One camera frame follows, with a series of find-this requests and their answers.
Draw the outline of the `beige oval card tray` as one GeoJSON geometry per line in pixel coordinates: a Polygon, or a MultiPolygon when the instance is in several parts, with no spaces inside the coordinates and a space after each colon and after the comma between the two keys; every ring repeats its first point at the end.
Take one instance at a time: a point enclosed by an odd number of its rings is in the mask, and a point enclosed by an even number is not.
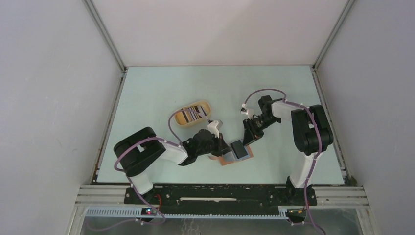
{"type": "Polygon", "coordinates": [[[181,128],[201,123],[211,116],[211,106],[206,100],[196,101],[178,110],[173,118],[181,128]]]}

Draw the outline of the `black credit card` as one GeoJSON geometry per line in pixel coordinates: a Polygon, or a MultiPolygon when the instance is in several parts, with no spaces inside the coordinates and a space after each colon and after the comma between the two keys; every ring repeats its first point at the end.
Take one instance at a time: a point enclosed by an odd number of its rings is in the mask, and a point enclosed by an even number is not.
{"type": "Polygon", "coordinates": [[[236,159],[242,159],[249,156],[248,151],[245,146],[242,144],[242,140],[233,141],[230,143],[230,147],[234,153],[236,159]]]}

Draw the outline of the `pink leather card holder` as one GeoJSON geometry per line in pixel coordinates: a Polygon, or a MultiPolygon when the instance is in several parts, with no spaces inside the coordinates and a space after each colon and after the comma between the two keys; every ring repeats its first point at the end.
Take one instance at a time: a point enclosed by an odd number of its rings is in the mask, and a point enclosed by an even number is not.
{"type": "Polygon", "coordinates": [[[245,146],[242,143],[242,140],[237,140],[231,142],[229,144],[231,151],[220,156],[213,156],[209,155],[208,157],[211,160],[217,160],[221,164],[221,166],[226,166],[230,164],[234,164],[237,162],[241,162],[253,157],[253,152],[251,151],[249,146],[245,146]]]}

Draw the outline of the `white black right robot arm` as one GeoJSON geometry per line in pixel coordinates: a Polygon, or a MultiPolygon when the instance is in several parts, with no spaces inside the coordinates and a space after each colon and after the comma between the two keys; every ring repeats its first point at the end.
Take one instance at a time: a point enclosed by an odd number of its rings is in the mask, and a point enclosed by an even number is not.
{"type": "Polygon", "coordinates": [[[292,125],[293,140],[298,150],[295,167],[288,177],[289,188],[285,190],[285,200],[292,205],[304,199],[302,189],[310,185],[314,168],[320,155],[333,143],[334,135],[322,105],[305,106],[290,102],[285,98],[273,100],[269,95],[258,101],[262,111],[252,114],[247,103],[241,105],[244,136],[242,143],[248,146],[264,136],[264,130],[272,124],[287,120],[292,125]]]}

